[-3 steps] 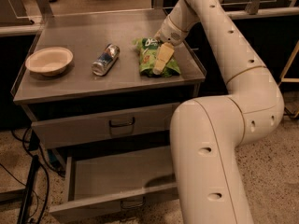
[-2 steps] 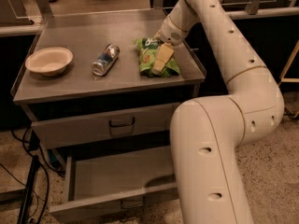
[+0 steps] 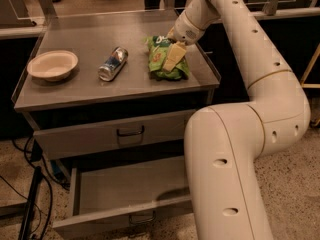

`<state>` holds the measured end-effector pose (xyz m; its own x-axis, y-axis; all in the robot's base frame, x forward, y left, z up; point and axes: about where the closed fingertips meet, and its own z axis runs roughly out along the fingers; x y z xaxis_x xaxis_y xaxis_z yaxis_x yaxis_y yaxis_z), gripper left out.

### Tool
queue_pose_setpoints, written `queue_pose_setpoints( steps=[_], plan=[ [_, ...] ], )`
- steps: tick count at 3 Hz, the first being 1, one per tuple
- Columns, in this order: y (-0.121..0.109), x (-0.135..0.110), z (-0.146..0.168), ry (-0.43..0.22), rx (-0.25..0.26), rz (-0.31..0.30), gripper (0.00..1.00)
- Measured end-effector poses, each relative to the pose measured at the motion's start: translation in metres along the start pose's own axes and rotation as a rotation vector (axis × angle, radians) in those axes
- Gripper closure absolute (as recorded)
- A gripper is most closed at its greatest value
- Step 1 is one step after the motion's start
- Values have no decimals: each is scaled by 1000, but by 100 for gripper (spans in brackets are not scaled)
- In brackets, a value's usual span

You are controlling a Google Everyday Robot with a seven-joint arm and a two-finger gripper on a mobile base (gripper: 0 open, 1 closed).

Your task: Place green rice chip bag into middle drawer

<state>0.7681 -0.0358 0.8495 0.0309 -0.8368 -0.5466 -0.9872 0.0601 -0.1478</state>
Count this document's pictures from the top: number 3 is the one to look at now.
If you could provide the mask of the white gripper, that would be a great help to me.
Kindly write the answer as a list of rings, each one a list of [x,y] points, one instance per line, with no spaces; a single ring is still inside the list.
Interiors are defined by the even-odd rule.
[[[204,21],[200,16],[184,10],[167,34],[169,39],[177,42],[169,46],[163,69],[171,72],[185,56],[186,45],[196,43],[203,36],[204,32]]]

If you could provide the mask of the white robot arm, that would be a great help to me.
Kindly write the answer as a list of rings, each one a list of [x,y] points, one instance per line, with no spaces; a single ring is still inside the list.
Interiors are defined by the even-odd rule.
[[[184,156],[198,240],[273,240],[254,161],[306,132],[308,99],[243,0],[192,0],[169,37],[193,44],[220,20],[249,99],[195,112]]]

